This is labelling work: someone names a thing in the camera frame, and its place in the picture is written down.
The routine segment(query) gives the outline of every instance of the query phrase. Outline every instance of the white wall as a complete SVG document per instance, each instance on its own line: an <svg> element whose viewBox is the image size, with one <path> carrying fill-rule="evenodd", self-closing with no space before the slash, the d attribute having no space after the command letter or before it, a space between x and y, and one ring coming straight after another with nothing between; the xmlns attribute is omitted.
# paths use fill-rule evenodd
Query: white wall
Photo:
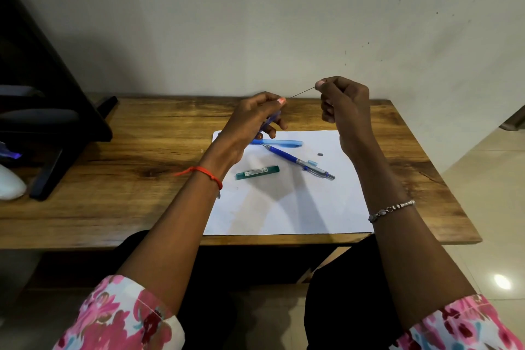
<svg viewBox="0 0 525 350"><path fill-rule="evenodd" d="M525 104L525 0L23 1L87 91L291 96L343 75L440 171Z"/></svg>

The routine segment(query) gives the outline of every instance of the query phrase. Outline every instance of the hand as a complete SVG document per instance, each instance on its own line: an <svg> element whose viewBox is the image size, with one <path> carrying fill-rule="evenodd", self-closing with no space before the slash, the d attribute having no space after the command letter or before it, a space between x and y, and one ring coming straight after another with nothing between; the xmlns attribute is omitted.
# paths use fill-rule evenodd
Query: hand
<svg viewBox="0 0 525 350"><path fill-rule="evenodd" d="M206 151L200 165L224 178L227 171L243 157L244 149L259 133L269 116L278 112L286 103L284 97L262 92L242 100L233 111L219 136ZM279 116L274 123L286 130L288 125ZM264 132L275 138L275 128L267 125Z"/></svg>
<svg viewBox="0 0 525 350"><path fill-rule="evenodd" d="M321 92L322 119L335 123L343 152L353 160L363 147L378 148L370 120L368 87L342 76L316 83Z"/></svg>

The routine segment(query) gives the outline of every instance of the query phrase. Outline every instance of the floral sleeve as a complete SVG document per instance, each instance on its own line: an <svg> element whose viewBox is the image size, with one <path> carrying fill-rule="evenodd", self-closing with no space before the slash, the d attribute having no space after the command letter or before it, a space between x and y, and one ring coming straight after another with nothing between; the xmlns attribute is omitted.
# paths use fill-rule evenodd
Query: floral sleeve
<svg viewBox="0 0 525 350"><path fill-rule="evenodd" d="M102 280L54 350L180 350L184 331L167 307L121 275Z"/></svg>
<svg viewBox="0 0 525 350"><path fill-rule="evenodd" d="M390 350L523 350L483 295L440 308L405 332Z"/></svg>

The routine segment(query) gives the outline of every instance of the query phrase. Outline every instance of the fingernail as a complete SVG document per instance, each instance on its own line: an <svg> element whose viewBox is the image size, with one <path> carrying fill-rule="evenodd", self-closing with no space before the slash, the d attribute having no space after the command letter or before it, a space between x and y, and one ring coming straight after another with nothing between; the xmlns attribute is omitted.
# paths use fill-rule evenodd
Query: fingernail
<svg viewBox="0 0 525 350"><path fill-rule="evenodd" d="M324 79L321 79L320 81L316 82L316 89L319 89L319 86L321 86L324 82L326 82Z"/></svg>

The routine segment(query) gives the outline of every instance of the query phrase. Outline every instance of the wood grain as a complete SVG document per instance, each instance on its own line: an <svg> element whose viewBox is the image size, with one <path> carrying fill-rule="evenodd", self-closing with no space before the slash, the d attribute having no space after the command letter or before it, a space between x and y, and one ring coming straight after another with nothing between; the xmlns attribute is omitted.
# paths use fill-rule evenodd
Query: wood grain
<svg viewBox="0 0 525 350"><path fill-rule="evenodd" d="M115 247L152 227L196 164L212 134L225 125L232 97L121 98L109 115L111 142L90 144L44 202L24 196L2 202L0 249ZM372 102L377 140L423 219L442 243L481 241L428 156L390 101ZM334 129L319 100L292 99L283 110L289 130ZM16 170L25 182L35 168ZM205 236L204 245L352 243L367 234Z"/></svg>

